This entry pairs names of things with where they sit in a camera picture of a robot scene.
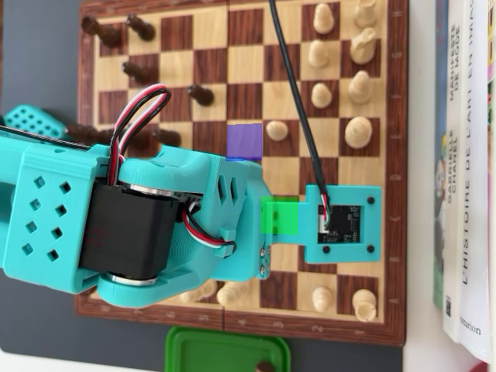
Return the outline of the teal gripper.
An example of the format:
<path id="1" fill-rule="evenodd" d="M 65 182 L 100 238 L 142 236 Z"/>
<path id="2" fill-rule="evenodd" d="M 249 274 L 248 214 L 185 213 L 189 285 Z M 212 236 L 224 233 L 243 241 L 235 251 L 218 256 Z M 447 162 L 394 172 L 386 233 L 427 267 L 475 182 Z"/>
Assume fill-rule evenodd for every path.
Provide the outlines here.
<path id="1" fill-rule="evenodd" d="M 187 154 L 174 168 L 174 189 L 188 194 L 174 227 L 175 277 L 204 282 L 267 276 L 260 202 L 270 192 L 259 164 Z"/>

